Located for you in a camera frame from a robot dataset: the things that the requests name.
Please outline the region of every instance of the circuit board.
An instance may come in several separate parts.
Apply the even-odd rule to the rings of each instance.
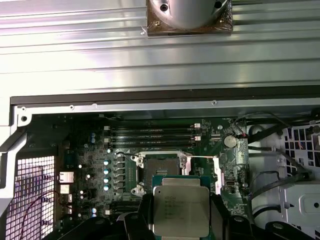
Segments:
[[[233,140],[241,134],[232,122],[232,118],[76,122],[70,148],[64,153],[64,166],[76,169],[71,192],[75,193],[73,201],[81,213],[79,216],[83,220],[92,216],[115,220],[121,213],[136,211],[141,200],[133,191],[137,184],[150,193],[152,175],[182,174],[177,157],[163,154],[166,151],[219,158],[224,204],[231,214],[245,216],[249,194],[248,143],[245,138],[237,138],[234,146],[226,145],[227,136]],[[246,131],[244,121],[237,126]],[[146,151],[162,154],[148,156],[142,169],[130,156]],[[192,158],[189,175],[209,176],[210,191],[215,193],[217,176],[212,159]],[[80,191],[85,190],[90,191],[82,196]]]

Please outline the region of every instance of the mesh panel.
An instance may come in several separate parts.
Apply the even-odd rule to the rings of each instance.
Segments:
[[[14,198],[7,209],[5,240],[19,240],[28,206],[39,196],[55,189],[55,157],[17,161]],[[53,192],[44,195],[29,209],[24,221],[23,240],[40,240],[53,230]]]

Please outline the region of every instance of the red wire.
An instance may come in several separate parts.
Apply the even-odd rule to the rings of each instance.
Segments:
[[[30,210],[30,208],[41,198],[43,198],[45,195],[50,194],[50,193],[56,193],[58,195],[58,197],[60,198],[60,193],[57,192],[56,190],[51,190],[51,191],[47,191],[43,194],[41,194],[40,196],[38,196],[29,206],[28,208],[25,210],[25,214],[23,216],[23,220],[22,220],[22,228],[21,228],[21,233],[20,233],[20,238],[19,240],[22,240],[24,238],[24,227],[25,227],[25,220],[26,217],[28,216],[28,212]]]

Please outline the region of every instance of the cpu socket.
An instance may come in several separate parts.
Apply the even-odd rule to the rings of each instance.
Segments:
[[[131,193],[142,197],[152,190],[153,176],[189,175],[192,155],[182,151],[144,151],[131,156],[136,162],[136,182]]]

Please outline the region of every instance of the ventilation grille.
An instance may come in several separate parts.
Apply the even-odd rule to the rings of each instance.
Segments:
[[[287,129],[285,138],[285,153],[294,158],[307,169],[320,168],[320,134],[314,133],[317,125],[307,125]],[[297,169],[286,161],[286,171],[291,176]]]
[[[20,240],[26,210],[55,189],[55,157],[17,161],[14,198],[7,209],[5,240]],[[53,231],[55,194],[50,192],[28,210],[23,240],[41,240]]]

